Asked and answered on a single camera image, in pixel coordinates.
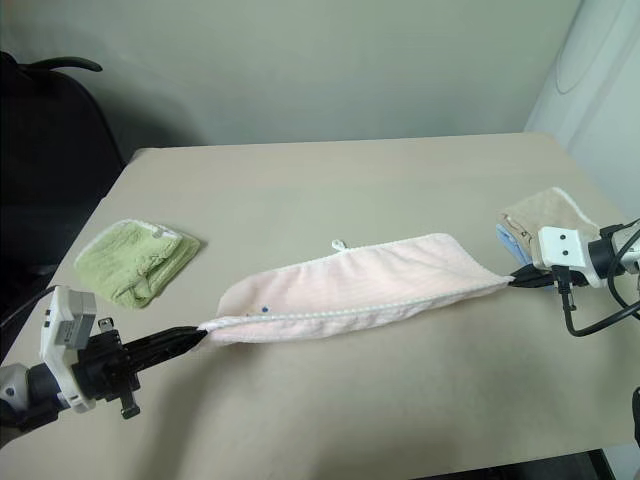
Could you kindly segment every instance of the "beige towel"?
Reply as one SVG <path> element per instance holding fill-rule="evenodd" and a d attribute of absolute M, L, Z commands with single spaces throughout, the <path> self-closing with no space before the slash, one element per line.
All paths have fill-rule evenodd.
<path fill-rule="evenodd" d="M 558 187 L 536 193 L 505 208 L 500 214 L 500 223 L 529 255 L 531 241 L 537 238 L 542 227 L 579 230 L 593 239 L 598 238 L 600 230 L 582 213 L 573 198 Z"/>

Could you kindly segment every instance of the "table surface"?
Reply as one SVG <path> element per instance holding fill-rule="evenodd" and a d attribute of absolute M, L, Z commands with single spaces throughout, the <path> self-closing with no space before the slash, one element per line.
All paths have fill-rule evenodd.
<path fill-rule="evenodd" d="M 557 185 L 600 223 L 625 220 L 550 137 L 483 135 L 147 149 L 100 203 L 53 283 L 82 290 L 79 250 L 123 218 L 204 248 L 142 310 L 98 299 L 124 341 L 213 318 L 246 275 L 377 244 L 452 234 L 482 265 L 517 268 L 502 207 Z M 632 286 L 624 284 L 630 294 Z M 616 308 L 575 294 L 579 324 Z M 7 363 L 39 363 L 41 301 Z M 505 289 L 390 326 L 298 343 L 201 349 L 140 374 L 142 413 L 119 402 L 0 451 L 14 478 L 415 478 L 632 441 L 640 324 L 577 339 L 559 297 Z"/>

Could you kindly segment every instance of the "gray wall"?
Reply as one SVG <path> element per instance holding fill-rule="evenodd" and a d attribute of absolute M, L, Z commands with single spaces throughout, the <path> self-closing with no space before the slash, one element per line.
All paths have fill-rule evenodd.
<path fill-rule="evenodd" d="M 640 216 L 639 85 L 640 1 L 586 0 L 526 127 L 553 134 L 628 220 Z"/>
<path fill-rule="evenodd" d="M 3 2 L 3 50 L 79 55 L 125 155 L 142 145 L 511 132 L 579 0 Z"/>

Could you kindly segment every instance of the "folded green towel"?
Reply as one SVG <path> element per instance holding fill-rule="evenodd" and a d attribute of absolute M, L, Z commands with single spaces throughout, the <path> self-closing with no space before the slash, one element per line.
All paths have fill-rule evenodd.
<path fill-rule="evenodd" d="M 195 238 L 140 220 L 122 220 L 76 258 L 80 280 L 125 307 L 142 308 L 193 258 Z"/>

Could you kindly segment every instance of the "cable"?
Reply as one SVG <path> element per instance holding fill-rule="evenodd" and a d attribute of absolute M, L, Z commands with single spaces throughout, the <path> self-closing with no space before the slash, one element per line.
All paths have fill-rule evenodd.
<path fill-rule="evenodd" d="M 629 225 L 625 225 L 625 227 L 631 226 L 636 222 L 637 220 L 635 222 L 631 222 L 631 224 Z M 631 238 L 622 246 L 620 251 L 616 254 L 613 261 L 611 262 L 611 265 L 609 265 L 609 270 L 607 271 L 607 286 L 609 287 L 609 292 L 611 292 L 611 296 L 613 296 L 613 298 L 616 299 L 616 302 L 618 302 L 622 308 L 627 307 L 628 304 L 627 302 L 624 301 L 622 296 L 620 296 L 620 293 L 618 293 L 618 289 L 616 288 L 614 278 L 615 278 L 616 270 L 620 265 L 620 260 L 622 259 L 624 254 L 627 253 L 627 251 L 631 248 L 631 245 L 633 245 L 636 242 L 636 240 L 638 240 L 639 238 L 640 238 L 640 228 L 638 228 L 638 231 L 633 235 L 631 235 Z M 640 315 L 638 315 L 637 313 L 631 313 L 631 316 L 640 320 Z"/>
<path fill-rule="evenodd" d="M 33 297 L 31 297 L 29 300 L 24 302 L 17 309 L 11 312 L 4 320 L 2 320 L 2 323 L 0 323 L 0 329 L 4 329 L 18 316 L 19 313 L 21 313 L 23 310 L 30 307 L 34 303 L 36 303 L 42 297 L 46 297 L 47 295 L 49 295 L 51 292 L 53 292 L 56 289 L 56 287 L 57 285 L 51 285 L 50 287 L 45 288 L 44 290 L 41 290 L 40 292 L 36 293 Z"/>
<path fill-rule="evenodd" d="M 636 442 L 638 442 L 638 447 L 640 447 L 640 387 L 636 388 L 633 392 L 633 397 L 631 397 L 631 406 L 633 408 L 633 423 L 635 424 L 636 430 Z"/>
<path fill-rule="evenodd" d="M 571 309 L 564 309 L 564 321 L 567 324 L 567 330 L 574 337 L 585 337 L 587 335 L 591 335 L 592 333 L 599 332 L 611 325 L 618 323 L 620 320 L 627 318 L 630 315 L 634 315 L 635 312 L 640 311 L 640 301 L 636 303 L 632 303 L 631 305 L 623 308 L 622 310 L 614 313 L 613 315 L 609 315 L 607 318 L 600 320 L 599 322 L 594 323 L 593 325 L 589 325 L 588 327 L 582 328 L 580 330 L 576 330 L 573 326 L 573 320 L 571 318 Z"/>

